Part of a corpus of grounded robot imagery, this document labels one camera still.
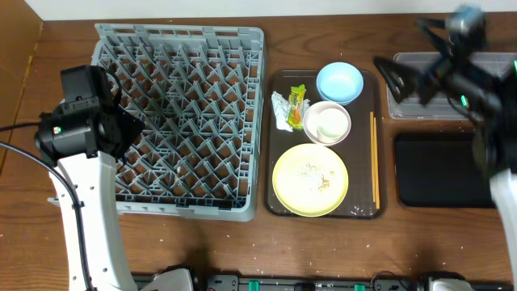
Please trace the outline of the white cup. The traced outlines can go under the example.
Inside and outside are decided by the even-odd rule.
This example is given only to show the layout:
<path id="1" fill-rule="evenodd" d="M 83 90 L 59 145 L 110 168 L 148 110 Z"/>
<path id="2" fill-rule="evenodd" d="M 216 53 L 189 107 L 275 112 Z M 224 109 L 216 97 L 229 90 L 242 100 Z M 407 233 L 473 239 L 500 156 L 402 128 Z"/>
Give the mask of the white cup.
<path id="1" fill-rule="evenodd" d="M 317 137 L 324 143 L 338 141 L 347 133 L 350 122 L 347 114 L 338 108 L 327 108 L 317 118 Z"/>

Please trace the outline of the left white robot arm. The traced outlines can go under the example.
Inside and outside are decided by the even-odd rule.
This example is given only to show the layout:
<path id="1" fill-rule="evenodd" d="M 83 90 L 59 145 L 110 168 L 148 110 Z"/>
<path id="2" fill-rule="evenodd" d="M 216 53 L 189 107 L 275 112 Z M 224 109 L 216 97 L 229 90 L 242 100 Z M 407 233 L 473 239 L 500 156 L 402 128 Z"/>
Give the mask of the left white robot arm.
<path id="1" fill-rule="evenodd" d="M 120 105 L 120 81 L 97 65 L 61 71 L 64 99 L 43 113 L 36 147 L 49 167 L 72 290 L 135 290 L 116 209 L 117 163 L 144 123 Z"/>

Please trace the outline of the yellow green snack wrapper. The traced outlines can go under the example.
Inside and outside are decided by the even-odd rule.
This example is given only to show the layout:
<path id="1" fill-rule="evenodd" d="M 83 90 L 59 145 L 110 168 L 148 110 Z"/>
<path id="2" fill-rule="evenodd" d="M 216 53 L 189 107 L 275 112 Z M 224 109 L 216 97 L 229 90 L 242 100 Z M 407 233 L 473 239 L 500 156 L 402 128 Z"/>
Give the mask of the yellow green snack wrapper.
<path id="1" fill-rule="evenodd" d="M 288 97 L 289 110 L 287 123 L 292 129 L 303 129 L 302 116 L 305 99 L 305 85 L 292 86 Z"/>

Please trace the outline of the white napkin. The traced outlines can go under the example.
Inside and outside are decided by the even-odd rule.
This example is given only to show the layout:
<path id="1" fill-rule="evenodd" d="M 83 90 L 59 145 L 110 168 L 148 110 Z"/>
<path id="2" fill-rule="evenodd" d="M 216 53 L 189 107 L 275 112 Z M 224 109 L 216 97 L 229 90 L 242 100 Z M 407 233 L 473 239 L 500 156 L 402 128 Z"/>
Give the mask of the white napkin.
<path id="1" fill-rule="evenodd" d="M 292 132 L 293 130 L 301 130 L 301 129 L 292 129 L 292 127 L 290 125 L 288 125 L 288 123 L 287 123 L 288 110 L 289 110 L 288 99 L 285 99 L 280 93 L 274 91 L 271 95 L 271 102 L 272 102 L 273 113 L 275 116 L 275 126 L 277 129 L 288 131 L 288 132 Z M 308 108 L 309 108 L 309 100 L 305 98 L 303 116 L 302 116 L 302 124 L 303 124 L 304 114 Z"/>

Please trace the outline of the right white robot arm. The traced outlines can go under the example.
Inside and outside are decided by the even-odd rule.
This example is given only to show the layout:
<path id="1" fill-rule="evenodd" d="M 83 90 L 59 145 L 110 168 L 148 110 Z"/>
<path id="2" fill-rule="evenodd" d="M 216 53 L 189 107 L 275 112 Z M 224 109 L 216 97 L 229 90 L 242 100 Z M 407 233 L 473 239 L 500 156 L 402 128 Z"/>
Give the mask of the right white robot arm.
<path id="1" fill-rule="evenodd" d="M 486 16 L 463 5 L 446 19 L 418 19 L 439 57 L 424 71 L 374 57 L 373 63 L 397 103 L 417 95 L 427 105 L 439 92 L 475 126 L 473 156 L 490 180 L 502 220 L 511 267 L 516 267 L 516 68 L 495 77 L 470 57 L 486 45 Z"/>

